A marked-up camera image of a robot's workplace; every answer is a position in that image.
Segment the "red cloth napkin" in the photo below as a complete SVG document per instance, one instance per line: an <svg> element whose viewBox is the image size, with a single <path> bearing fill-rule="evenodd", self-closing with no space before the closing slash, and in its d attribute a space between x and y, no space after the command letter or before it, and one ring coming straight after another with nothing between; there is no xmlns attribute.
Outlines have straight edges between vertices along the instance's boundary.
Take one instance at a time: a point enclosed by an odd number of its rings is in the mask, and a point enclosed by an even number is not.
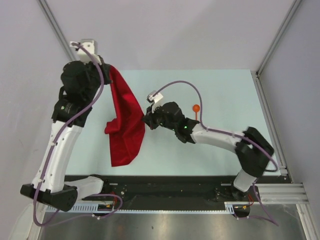
<svg viewBox="0 0 320 240"><path fill-rule="evenodd" d="M141 106L121 73L110 66L109 77L116 117L106 123L104 133L109 135L111 166L121 167L139 154L146 129Z"/></svg>

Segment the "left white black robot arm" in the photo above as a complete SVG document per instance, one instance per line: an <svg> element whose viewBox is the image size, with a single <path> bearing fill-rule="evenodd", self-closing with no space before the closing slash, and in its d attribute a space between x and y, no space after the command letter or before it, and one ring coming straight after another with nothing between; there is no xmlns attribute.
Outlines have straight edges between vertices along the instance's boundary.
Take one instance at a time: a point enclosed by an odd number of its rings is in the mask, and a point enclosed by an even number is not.
<svg viewBox="0 0 320 240"><path fill-rule="evenodd" d="M92 101L101 86L112 82L109 70L102 57L98 65L77 60L63 67L49 143L36 176L21 186L21 195L63 212L71 210L79 199L95 195L105 200L110 196L111 188L96 174L65 182L70 156L93 108Z"/></svg>

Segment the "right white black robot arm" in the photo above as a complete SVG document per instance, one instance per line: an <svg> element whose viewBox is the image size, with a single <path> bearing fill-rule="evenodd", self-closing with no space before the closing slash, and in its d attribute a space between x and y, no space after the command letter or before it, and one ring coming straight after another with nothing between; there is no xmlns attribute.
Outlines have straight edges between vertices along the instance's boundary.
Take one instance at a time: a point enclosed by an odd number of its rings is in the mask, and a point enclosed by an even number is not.
<svg viewBox="0 0 320 240"><path fill-rule="evenodd" d="M163 127L172 130L182 143L205 144L234 153L241 169L236 175L230 194L242 201L249 189L266 171L274 148L254 127L248 127L242 134L226 133L222 130L209 130L196 119L185 117L176 102L168 102L152 110L149 106L142 118L151 129Z"/></svg>

